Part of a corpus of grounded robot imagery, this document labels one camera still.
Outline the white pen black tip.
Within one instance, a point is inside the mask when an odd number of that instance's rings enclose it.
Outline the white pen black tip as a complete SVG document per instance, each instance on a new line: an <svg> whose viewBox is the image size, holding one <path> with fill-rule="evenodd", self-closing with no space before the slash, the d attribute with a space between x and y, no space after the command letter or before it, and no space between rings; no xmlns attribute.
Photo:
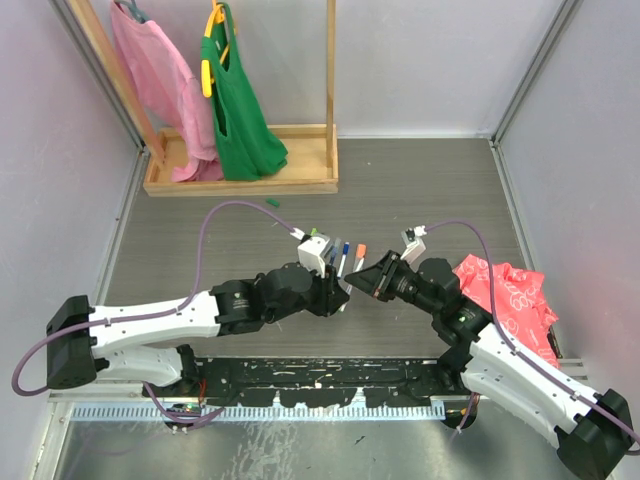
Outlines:
<svg viewBox="0 0 640 480"><path fill-rule="evenodd" d="M343 277L347 258L348 258L348 251L343 251L342 256L341 256L341 260L340 260L340 264L339 264L339 268L338 268L338 278L339 279L341 279Z"/></svg>

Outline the orange highlighter cap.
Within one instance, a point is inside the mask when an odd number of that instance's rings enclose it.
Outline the orange highlighter cap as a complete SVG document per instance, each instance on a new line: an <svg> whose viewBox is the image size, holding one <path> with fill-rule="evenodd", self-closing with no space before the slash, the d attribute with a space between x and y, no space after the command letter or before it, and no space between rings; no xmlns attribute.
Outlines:
<svg viewBox="0 0 640 480"><path fill-rule="evenodd" d="M364 258L366 255L366 250L367 250L367 247L365 244L358 244L356 248L356 254L355 254L356 258L357 259Z"/></svg>

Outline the clear pen cap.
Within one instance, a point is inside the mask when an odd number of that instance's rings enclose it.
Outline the clear pen cap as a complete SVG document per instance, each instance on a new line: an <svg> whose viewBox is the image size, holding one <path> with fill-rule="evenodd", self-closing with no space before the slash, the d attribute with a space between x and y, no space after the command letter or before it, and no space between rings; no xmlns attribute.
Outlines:
<svg viewBox="0 0 640 480"><path fill-rule="evenodd" d="M332 244L332 250L331 250L331 255L332 256L336 256L340 250L342 241L340 238L336 238Z"/></svg>

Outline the translucent highlighter body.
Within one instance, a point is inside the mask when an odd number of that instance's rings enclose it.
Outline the translucent highlighter body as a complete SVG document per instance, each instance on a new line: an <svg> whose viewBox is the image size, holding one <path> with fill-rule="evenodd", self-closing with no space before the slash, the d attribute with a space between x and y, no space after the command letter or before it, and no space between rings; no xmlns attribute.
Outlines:
<svg viewBox="0 0 640 480"><path fill-rule="evenodd" d="M363 268L363 265L364 265L364 258L363 257L358 258L354 265L353 272L359 272Z"/></svg>

